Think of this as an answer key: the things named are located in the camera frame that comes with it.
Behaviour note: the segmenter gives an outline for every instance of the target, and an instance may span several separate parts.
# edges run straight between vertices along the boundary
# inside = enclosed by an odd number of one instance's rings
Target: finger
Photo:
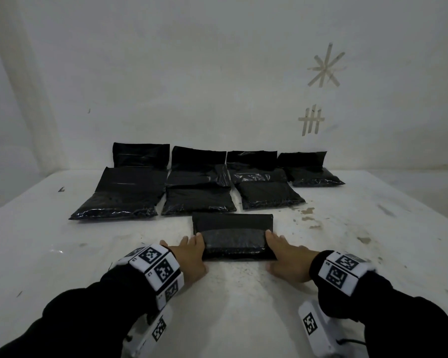
[[[269,245],[270,249],[272,251],[274,251],[274,249],[277,247],[277,241],[275,239],[274,234],[272,232],[270,232],[270,230],[266,231],[266,241],[267,241],[267,245]]]
[[[278,278],[284,279],[284,276],[285,276],[285,266],[282,263],[280,263],[278,261],[275,261],[273,263],[269,263],[266,266],[266,269],[272,275],[274,275],[274,276],[276,276]]]
[[[179,243],[179,246],[186,246],[188,244],[188,239],[189,237],[184,236],[181,240],[181,242]]]
[[[201,234],[200,232],[198,232],[196,235],[196,246],[204,251],[205,248],[204,238],[203,234]]]

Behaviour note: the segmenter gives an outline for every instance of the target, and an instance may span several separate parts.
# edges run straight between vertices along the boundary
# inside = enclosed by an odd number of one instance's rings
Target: white tabletop
[[[69,221],[101,173],[56,173],[0,208],[0,346],[56,295],[99,280],[141,242],[173,244],[191,234],[191,217]],[[370,259],[395,288],[448,313],[448,219],[367,172],[335,174],[347,185],[296,188],[307,204],[253,213],[274,214],[274,230],[290,243]],[[233,199],[242,213],[236,191]],[[297,290],[269,276],[264,264],[209,263],[209,274],[171,301],[173,322],[152,356],[312,356],[297,309],[316,298],[315,285]],[[362,338],[361,324],[343,325],[348,337]]]

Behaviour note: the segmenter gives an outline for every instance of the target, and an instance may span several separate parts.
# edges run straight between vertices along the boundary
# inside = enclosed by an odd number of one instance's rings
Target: scuff mark
[[[357,237],[357,240],[359,240],[361,243],[368,245],[370,244],[370,241],[372,241],[369,237]]]
[[[391,216],[391,217],[396,217],[395,214],[394,214],[392,211],[386,209],[386,208],[383,207],[381,204],[378,203],[378,204],[376,204],[376,206],[377,206],[380,210],[382,210],[383,213],[384,213],[385,215],[387,215],[387,216]]]
[[[309,214],[313,213],[314,210],[315,210],[315,207],[309,207],[306,210],[300,211],[300,213],[302,215],[309,215]]]

